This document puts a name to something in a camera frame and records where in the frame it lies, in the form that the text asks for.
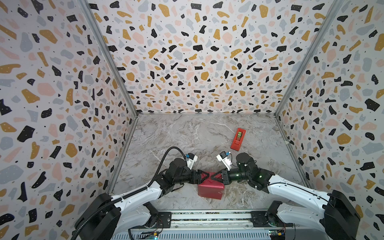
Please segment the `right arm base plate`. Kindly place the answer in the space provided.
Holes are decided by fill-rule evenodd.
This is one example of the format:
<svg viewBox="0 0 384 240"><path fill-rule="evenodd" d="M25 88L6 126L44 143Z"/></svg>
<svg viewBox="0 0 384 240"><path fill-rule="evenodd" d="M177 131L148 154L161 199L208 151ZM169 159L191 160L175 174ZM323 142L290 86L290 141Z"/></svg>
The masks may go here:
<svg viewBox="0 0 384 240"><path fill-rule="evenodd" d="M278 207L283 203L281 201L273 201L271 206L264 211L251 211L250 221L254 228L276 227L282 228L286 224L278 218Z"/></svg>

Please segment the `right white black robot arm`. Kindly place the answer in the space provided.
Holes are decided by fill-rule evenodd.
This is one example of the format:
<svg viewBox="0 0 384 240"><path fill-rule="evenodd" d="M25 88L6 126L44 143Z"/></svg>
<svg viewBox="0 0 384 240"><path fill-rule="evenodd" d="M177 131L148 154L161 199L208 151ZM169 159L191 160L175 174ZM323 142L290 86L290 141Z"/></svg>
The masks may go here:
<svg viewBox="0 0 384 240"><path fill-rule="evenodd" d="M331 193L313 190L293 183L272 171L259 168L247 153L236 156L237 166L232 167L232 154L221 152L217 155L225 169L218 172L221 178L211 179L224 185L233 182L247 182L252 188L285 198L295 205L273 201L260 224L278 227L294 224L324 232L332 240L354 240L357 236L361 217L347 197L334 190Z"/></svg>

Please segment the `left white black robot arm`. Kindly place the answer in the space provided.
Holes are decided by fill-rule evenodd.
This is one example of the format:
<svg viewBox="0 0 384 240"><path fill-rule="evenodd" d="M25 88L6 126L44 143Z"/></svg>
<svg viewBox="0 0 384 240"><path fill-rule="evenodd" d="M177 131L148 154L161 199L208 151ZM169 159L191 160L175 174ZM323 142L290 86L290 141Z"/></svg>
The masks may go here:
<svg viewBox="0 0 384 240"><path fill-rule="evenodd" d="M176 158L164 170L157 169L148 184L130 192L99 195L75 223L73 240L110 240L114 235L134 227L153 225L158 211L152 201L174 191L176 185L199 185L209 173L192 170L189 158Z"/></svg>

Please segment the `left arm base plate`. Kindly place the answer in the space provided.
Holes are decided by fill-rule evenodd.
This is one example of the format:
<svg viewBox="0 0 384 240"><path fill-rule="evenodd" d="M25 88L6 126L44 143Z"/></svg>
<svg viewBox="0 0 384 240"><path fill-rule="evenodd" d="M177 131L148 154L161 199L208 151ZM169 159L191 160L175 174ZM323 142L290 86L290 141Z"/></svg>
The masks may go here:
<svg viewBox="0 0 384 240"><path fill-rule="evenodd" d="M160 211L150 202L137 208L134 216L139 218L134 220L134 229L154 229L156 227L169 229L171 227L172 212Z"/></svg>

